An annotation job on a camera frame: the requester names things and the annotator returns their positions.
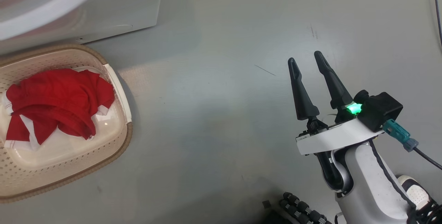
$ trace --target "laundry basket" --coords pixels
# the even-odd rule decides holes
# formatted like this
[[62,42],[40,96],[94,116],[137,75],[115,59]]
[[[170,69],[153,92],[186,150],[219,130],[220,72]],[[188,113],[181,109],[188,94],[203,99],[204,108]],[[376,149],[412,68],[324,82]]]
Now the laundry basket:
[[132,137],[131,110],[114,70],[97,52],[82,45],[56,46],[0,60],[0,96],[33,74],[59,68],[90,70],[114,87],[106,116],[93,116],[93,140],[60,130],[37,151],[3,147],[11,117],[0,107],[0,202],[13,202],[66,185],[118,158]]

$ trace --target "cable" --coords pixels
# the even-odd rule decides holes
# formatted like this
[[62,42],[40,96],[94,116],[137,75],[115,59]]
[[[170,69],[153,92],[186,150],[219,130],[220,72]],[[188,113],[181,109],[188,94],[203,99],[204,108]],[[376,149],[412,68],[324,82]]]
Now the cable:
[[419,150],[417,147],[414,147],[413,150],[415,150],[415,152],[417,152],[417,154],[421,155],[423,158],[425,158],[427,161],[429,161],[430,163],[432,163],[434,166],[438,167],[438,169],[442,169],[442,166],[437,163],[436,161],[434,161],[433,159],[429,158],[427,155],[425,155],[425,153],[423,153],[421,150]]
[[390,183],[392,184],[393,188],[396,190],[396,192],[398,192],[402,199],[404,199],[410,206],[410,210],[407,212],[407,215],[409,217],[409,220],[407,221],[407,223],[411,223],[412,221],[415,222],[415,218],[417,216],[416,214],[416,204],[414,204],[405,194],[404,192],[399,189],[399,186],[396,184],[396,182],[393,180],[393,178],[391,177],[390,173],[388,173],[387,168],[385,167],[384,163],[382,162],[381,157],[379,156],[379,153],[377,153],[376,147],[374,147],[374,143],[373,140],[369,140],[369,144],[371,146],[371,149],[373,150],[373,154],[374,157],[376,158],[377,163],[379,164],[379,166],[381,167],[381,169],[383,170],[385,176],[387,177],[388,181],[390,181]]
[[439,27],[439,39],[441,42],[441,46],[442,46],[442,30],[441,30],[441,18],[440,18],[440,14],[439,14],[439,3],[438,0],[434,0],[436,2],[436,16],[438,18],[438,27]]

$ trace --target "shoe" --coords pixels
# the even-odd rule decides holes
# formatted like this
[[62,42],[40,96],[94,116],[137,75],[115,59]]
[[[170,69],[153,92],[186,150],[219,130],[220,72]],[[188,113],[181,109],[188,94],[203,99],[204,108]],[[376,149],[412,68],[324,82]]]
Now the shoe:
[[442,223],[442,205],[438,205],[413,177],[401,175],[397,180],[410,200],[416,205],[417,219],[420,223]]

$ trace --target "gray floor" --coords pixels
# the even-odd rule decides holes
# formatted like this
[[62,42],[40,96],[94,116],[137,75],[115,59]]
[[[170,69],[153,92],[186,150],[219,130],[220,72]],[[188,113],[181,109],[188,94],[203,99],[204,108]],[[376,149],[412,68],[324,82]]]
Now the gray floor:
[[[127,151],[81,180],[0,206],[2,223],[252,223],[261,201],[286,190],[331,218],[339,207],[316,159],[297,151],[305,123],[287,59],[296,58],[321,117],[334,111],[316,50],[352,95],[397,98],[399,122],[440,161],[433,8],[433,0],[162,0],[157,26],[89,45],[125,87]],[[442,201],[442,172],[392,138],[376,144],[393,172]]]

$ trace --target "teal cable connector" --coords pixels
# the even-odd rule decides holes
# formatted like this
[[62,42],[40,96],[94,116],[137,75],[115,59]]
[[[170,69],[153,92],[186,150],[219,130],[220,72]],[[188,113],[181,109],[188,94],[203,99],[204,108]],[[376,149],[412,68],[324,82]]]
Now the teal cable connector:
[[419,142],[417,142],[415,139],[410,138],[410,133],[408,131],[406,131],[401,125],[392,119],[387,120],[382,129],[385,131],[385,133],[401,142],[404,149],[406,149],[408,152],[412,152],[413,148],[419,144]]

